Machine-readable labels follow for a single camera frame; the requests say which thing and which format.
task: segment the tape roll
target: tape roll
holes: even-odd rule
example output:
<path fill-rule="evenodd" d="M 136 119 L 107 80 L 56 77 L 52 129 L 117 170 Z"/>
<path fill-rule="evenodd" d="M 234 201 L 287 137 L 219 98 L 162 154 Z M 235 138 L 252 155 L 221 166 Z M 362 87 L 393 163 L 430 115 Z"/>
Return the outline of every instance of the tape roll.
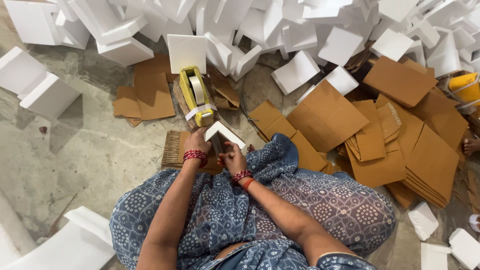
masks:
<path fill-rule="evenodd" d="M 205 95 L 204 89 L 202 88 L 202 83 L 198 79 L 197 76 L 190 76 L 188 80 L 192 84 L 193 92 L 195 94 L 195 101 L 197 101 L 197 105 L 204 105 L 205 104 Z"/>

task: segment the tape strip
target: tape strip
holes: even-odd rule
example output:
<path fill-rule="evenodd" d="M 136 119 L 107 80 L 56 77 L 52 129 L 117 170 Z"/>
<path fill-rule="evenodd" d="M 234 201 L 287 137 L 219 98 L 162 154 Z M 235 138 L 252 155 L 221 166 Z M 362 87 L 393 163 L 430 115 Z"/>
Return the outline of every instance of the tape strip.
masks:
<path fill-rule="evenodd" d="M 192 118 L 196 113 L 201 112 L 201 111 L 204 111 L 204 110 L 208 110 L 208 109 L 217 110 L 214 105 L 208 103 L 208 104 L 205 104 L 205 105 L 203 105 L 203 106 L 194 108 L 191 112 L 189 112 L 189 113 L 185 116 L 185 119 L 187 119 L 187 121 L 188 121 L 188 120 L 190 120 L 190 118 Z"/>
<path fill-rule="evenodd" d="M 205 104 L 205 95 L 204 89 L 202 88 L 202 83 L 198 79 L 197 76 L 190 76 L 188 80 L 192 84 L 193 92 L 195 93 L 195 100 L 197 101 L 197 105 L 204 105 Z"/>

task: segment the concrete floor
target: concrete floor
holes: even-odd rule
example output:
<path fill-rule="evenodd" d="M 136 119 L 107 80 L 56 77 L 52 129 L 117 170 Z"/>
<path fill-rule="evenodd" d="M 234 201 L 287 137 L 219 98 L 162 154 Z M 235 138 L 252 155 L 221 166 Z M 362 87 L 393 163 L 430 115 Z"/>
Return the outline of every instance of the concrete floor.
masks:
<path fill-rule="evenodd" d="M 133 67 L 123 67 L 99 56 L 93 38 L 86 50 L 22 43 L 3 0 L 0 0 L 0 20 L 0 57 L 18 46 L 82 92 L 55 120 L 23 109 L 14 94 L 0 91 L 0 188 L 35 240 L 48 232 L 74 194 L 78 197 L 69 209 L 83 205 L 110 218 L 121 195 L 159 170 L 167 130 L 187 130 L 178 114 L 176 100 L 175 117 L 143 122 L 132 128 L 126 120 L 112 116 L 111 102 L 117 86 L 132 85 Z M 163 38 L 158 43 L 141 34 L 135 38 L 154 52 L 168 53 Z M 242 93 L 248 111 L 268 98 L 286 115 L 295 107 L 295 100 L 322 77 L 316 76 L 285 97 L 270 76 L 284 63 L 279 53 L 262 55 L 253 72 L 238 83 L 231 81 Z M 241 111 L 221 111 L 220 116 L 247 144 L 263 146 Z M 42 126 L 48 128 L 46 135 L 38 130 Z M 478 179 L 479 160 L 476 157 L 466 162 Z M 464 186 L 456 184 L 455 188 L 466 194 Z M 377 190 L 391 198 L 398 226 L 369 260 L 382 270 L 419 270 L 420 240 L 408 211 L 399 208 L 386 189 Z M 468 225 L 471 209 L 456 197 L 452 196 L 446 209 L 431 208 L 440 227 L 427 242 L 445 245 L 449 235 L 459 227 L 478 237 Z M 114 258 L 104 269 L 125 268 Z M 458 262 L 451 256 L 449 269 L 458 269 Z"/>

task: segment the woman's left hand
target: woman's left hand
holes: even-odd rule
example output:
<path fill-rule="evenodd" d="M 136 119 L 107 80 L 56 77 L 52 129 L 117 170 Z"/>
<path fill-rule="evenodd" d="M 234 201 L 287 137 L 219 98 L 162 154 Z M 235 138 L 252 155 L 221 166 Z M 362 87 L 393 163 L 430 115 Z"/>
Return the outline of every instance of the woman's left hand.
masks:
<path fill-rule="evenodd" d="M 188 138 L 185 140 L 185 144 L 183 145 L 183 150 L 185 152 L 189 150 L 200 150 L 205 154 L 208 154 L 210 148 L 212 147 L 211 142 L 205 142 L 204 140 L 204 133 L 207 130 L 206 127 L 202 127 L 199 130 L 195 131 L 194 133 L 190 134 Z"/>

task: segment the woman's right arm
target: woman's right arm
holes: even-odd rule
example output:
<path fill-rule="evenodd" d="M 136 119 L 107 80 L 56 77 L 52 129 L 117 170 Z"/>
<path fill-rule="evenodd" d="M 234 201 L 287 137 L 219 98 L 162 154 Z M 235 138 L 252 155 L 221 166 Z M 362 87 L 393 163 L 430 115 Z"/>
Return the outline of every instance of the woman's right arm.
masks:
<path fill-rule="evenodd" d="M 247 161 L 238 145 L 230 142 L 227 144 L 233 146 L 233 152 L 222 155 L 219 162 L 225 164 L 233 176 L 247 169 Z M 239 184 L 243 186 L 249 179 L 250 177 L 242 178 L 239 180 Z M 355 255 L 340 241 L 329 235 L 316 219 L 285 201 L 261 183 L 251 182 L 248 186 L 248 193 L 265 209 L 275 225 L 288 238 L 300 245 L 310 266 L 315 266 L 317 260 L 327 253 Z"/>

